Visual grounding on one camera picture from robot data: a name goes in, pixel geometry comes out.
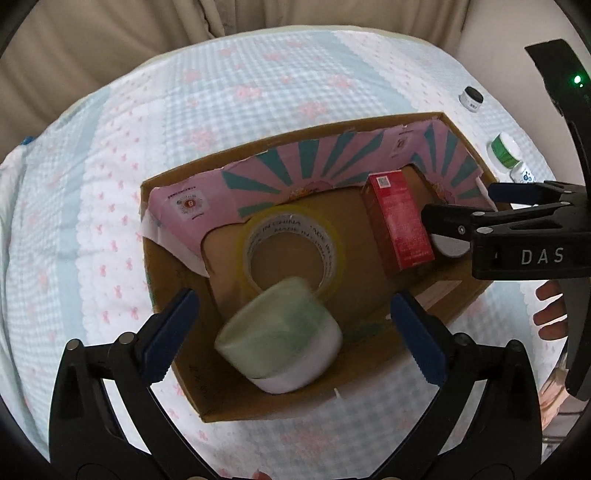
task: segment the bedsheet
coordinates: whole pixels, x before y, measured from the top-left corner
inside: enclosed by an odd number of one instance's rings
[[[485,95],[476,115],[457,99],[468,84]],[[144,179],[262,137],[417,111],[445,112],[483,158],[486,143],[506,131],[536,177],[553,178],[525,132],[455,59],[412,39],[362,31],[210,41],[152,61],[69,109],[23,151],[11,224],[4,328],[34,420],[28,435],[47,454],[51,393],[67,340],[112,342],[151,314],[138,213]],[[540,387],[564,342],[537,337],[531,315],[542,306],[539,284],[495,282],[452,330],[492,345],[521,340]],[[116,388],[107,388],[128,439],[142,447]],[[222,475],[260,469],[276,480],[367,476],[435,393],[410,358],[292,418],[203,424],[170,371],[152,389]],[[481,392],[478,385],[447,447],[461,440]]]

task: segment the human hand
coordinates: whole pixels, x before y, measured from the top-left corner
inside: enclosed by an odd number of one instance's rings
[[[255,472],[252,476],[255,480],[272,480],[269,475],[263,472]]]
[[[534,315],[534,323],[536,325],[544,325],[538,332],[540,338],[542,340],[558,340],[566,337],[569,334],[568,319],[550,323],[566,315],[566,303],[564,302],[558,281],[547,281],[535,291],[535,295],[539,300],[548,300],[560,295],[560,298],[557,298],[545,309],[540,310]]]

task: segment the red product box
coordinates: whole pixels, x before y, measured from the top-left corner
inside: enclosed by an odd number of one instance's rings
[[[402,171],[371,174],[362,198],[387,276],[435,259]]]

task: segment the screw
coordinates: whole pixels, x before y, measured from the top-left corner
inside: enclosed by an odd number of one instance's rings
[[[465,333],[458,333],[454,336],[454,340],[458,345],[466,346],[470,344],[470,337],[468,337],[468,335]]]
[[[76,350],[80,346],[80,341],[77,338],[70,340],[66,343],[67,350]]]
[[[517,340],[512,340],[509,342],[509,348],[514,352],[521,352],[523,350],[523,346]]]
[[[121,343],[122,345],[127,345],[131,342],[134,341],[135,338],[135,334],[132,332],[125,332],[122,333],[121,335],[119,335],[119,343]]]

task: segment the clear tape roll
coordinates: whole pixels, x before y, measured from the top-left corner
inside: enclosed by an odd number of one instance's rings
[[[312,210],[297,206],[277,206],[267,209],[246,224],[239,244],[242,287],[258,295],[262,289],[252,278],[252,258],[261,243],[278,233],[294,233],[314,244],[322,259],[322,279],[314,295],[326,301],[337,290],[345,269],[343,243],[327,220]]]

